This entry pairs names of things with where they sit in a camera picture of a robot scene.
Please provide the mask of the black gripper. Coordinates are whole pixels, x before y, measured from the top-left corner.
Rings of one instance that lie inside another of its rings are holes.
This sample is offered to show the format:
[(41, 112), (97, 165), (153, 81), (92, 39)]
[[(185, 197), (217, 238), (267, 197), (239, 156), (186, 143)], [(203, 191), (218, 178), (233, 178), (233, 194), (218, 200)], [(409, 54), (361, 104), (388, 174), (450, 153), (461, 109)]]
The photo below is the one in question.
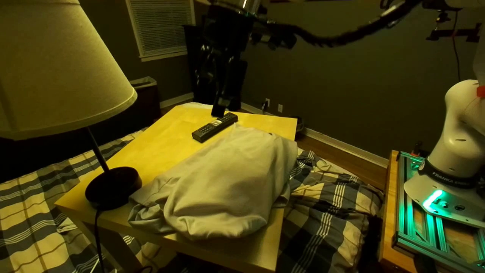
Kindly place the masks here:
[(201, 16), (201, 36), (209, 45), (207, 57), (214, 63), (217, 101), (210, 115), (221, 118), (226, 107), (241, 106), (241, 89), (247, 62), (245, 49), (260, 0), (195, 0), (206, 12)]

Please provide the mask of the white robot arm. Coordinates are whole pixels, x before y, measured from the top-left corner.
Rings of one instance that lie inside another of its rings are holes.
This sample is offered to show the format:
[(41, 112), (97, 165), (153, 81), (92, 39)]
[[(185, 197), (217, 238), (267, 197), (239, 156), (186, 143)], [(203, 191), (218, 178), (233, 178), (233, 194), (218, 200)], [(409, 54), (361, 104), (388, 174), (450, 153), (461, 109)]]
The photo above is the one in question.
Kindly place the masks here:
[[(260, 0), (198, 0), (209, 5), (204, 36), (221, 46), (233, 33), (238, 45), (277, 36), (289, 46), (300, 36), (311, 45), (339, 46), (370, 36), (406, 16), (424, 0), (401, 0), (376, 19), (333, 36), (318, 36), (295, 24), (268, 19)], [(445, 115), (441, 134), (418, 172), (403, 183), (404, 194), (423, 210), (458, 222), (482, 227), (485, 200), (477, 191), (479, 168), (485, 162), (485, 31), (473, 60), (474, 78), (450, 86), (444, 95)]]

